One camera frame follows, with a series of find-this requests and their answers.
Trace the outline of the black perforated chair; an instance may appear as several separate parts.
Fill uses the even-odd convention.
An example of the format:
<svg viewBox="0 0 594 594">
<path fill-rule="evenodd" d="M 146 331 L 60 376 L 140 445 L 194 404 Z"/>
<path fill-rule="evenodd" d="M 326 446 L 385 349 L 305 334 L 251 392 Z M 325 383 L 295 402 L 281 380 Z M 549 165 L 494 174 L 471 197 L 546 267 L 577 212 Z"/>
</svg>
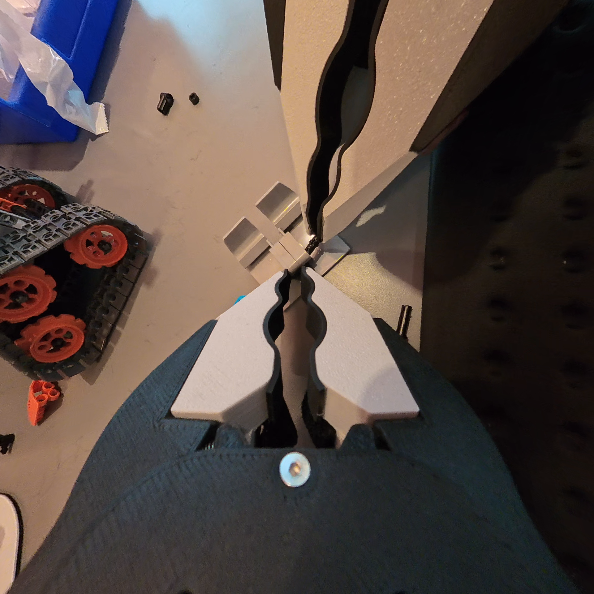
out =
<svg viewBox="0 0 594 594">
<path fill-rule="evenodd" d="M 421 350 L 593 593 L 593 94 L 484 101 L 431 166 Z"/>
</svg>

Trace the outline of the grey curved panel assembly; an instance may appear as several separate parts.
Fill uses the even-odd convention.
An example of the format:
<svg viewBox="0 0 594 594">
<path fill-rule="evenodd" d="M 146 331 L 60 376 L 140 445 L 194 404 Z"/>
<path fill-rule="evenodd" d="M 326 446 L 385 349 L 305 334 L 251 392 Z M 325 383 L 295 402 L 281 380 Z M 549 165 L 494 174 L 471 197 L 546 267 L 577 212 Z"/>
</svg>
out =
<svg viewBox="0 0 594 594">
<path fill-rule="evenodd" d="M 262 255 L 250 265 L 249 270 L 252 275 L 259 283 L 263 283 L 274 273 L 289 269 L 293 262 L 302 265 L 298 261 L 298 256 L 301 256 L 301 252 L 306 250 L 314 236 L 308 232 L 303 220 L 299 197 L 284 184 L 280 182 L 275 184 L 257 202 L 256 207 L 275 227 L 294 238 L 294 242 L 286 240 L 278 248 L 272 248 L 276 242 L 269 242 L 269 246 L 264 249 Z M 301 249 L 290 252 L 286 245 L 293 247 L 295 242 L 301 245 Z M 307 264 L 313 266 L 319 275 L 324 276 L 349 251 L 348 244 L 341 237 L 335 236 L 327 242 L 319 244 L 313 250 Z"/>
<path fill-rule="evenodd" d="M 224 243 L 241 266 L 248 270 L 259 285 L 278 279 L 280 273 L 299 273 L 311 262 L 311 256 L 290 233 L 274 228 L 272 238 L 262 233 L 243 217 L 224 236 Z"/>
</svg>

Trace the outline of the orange wedge panel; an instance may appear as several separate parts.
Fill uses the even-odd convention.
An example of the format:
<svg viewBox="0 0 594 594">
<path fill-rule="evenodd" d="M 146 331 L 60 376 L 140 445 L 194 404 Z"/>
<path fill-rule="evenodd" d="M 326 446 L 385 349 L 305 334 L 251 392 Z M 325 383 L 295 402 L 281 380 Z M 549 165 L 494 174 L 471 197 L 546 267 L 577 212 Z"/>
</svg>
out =
<svg viewBox="0 0 594 594">
<path fill-rule="evenodd" d="M 56 401 L 60 395 L 61 390 L 56 382 L 31 382 L 27 398 L 27 416 L 32 426 L 37 426 L 43 420 L 47 404 Z"/>
</svg>

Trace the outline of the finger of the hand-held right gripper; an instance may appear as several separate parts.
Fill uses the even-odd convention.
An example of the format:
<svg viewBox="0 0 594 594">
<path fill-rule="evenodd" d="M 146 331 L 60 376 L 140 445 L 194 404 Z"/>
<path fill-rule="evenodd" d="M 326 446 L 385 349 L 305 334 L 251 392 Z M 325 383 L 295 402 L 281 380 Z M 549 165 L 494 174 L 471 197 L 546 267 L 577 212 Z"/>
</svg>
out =
<svg viewBox="0 0 594 594">
<path fill-rule="evenodd" d="M 492 1 L 389 1 L 374 49 L 367 120 L 340 154 L 321 240 L 352 222 L 416 158 L 412 145 Z"/>
<path fill-rule="evenodd" d="M 369 112 L 371 1 L 287 1 L 281 101 L 310 233 L 336 235 L 341 159 Z"/>
</svg>

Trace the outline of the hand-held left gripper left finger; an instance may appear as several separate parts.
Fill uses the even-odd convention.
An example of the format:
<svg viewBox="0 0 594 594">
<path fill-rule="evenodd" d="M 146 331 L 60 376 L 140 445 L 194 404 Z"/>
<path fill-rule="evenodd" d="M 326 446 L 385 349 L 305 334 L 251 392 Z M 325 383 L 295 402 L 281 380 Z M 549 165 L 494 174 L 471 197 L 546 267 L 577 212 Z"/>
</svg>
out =
<svg viewBox="0 0 594 594">
<path fill-rule="evenodd" d="M 291 282 L 288 270 L 275 273 L 219 316 L 172 405 L 173 417 L 232 425 L 257 447 L 296 445 L 276 345 Z"/>
</svg>

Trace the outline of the grey orange tracked toy robot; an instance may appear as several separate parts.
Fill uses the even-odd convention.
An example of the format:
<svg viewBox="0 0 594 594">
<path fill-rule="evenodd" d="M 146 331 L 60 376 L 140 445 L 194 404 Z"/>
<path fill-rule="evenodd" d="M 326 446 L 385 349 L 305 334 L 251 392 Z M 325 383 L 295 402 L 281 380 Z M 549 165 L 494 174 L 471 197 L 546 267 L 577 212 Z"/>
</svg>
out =
<svg viewBox="0 0 594 594">
<path fill-rule="evenodd" d="M 136 225 L 1 167 L 1 358 L 59 381 L 100 360 L 149 250 Z"/>
</svg>

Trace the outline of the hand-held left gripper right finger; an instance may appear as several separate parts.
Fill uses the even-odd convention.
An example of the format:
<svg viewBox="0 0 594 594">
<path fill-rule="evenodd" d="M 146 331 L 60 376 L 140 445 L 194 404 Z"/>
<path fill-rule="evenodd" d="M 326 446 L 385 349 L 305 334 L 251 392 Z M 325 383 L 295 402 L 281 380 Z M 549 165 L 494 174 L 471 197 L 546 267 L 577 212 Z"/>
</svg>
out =
<svg viewBox="0 0 594 594">
<path fill-rule="evenodd" d="M 302 418 L 317 448 L 335 448 L 356 425 L 416 418 L 420 407 L 372 315 L 310 267 L 301 269 L 313 340 Z"/>
</svg>

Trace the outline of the blue storage bin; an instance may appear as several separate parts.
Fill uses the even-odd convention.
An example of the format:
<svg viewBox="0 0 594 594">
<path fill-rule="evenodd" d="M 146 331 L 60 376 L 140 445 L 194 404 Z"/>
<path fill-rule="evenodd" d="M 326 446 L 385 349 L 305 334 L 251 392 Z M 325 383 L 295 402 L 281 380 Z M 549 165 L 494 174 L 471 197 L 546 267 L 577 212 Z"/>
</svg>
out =
<svg viewBox="0 0 594 594">
<path fill-rule="evenodd" d="M 68 64 L 90 91 L 121 1 L 16 1 L 29 31 Z M 35 88 L 11 50 L 1 51 L 1 144 L 66 143 L 80 127 L 63 119 Z"/>
</svg>

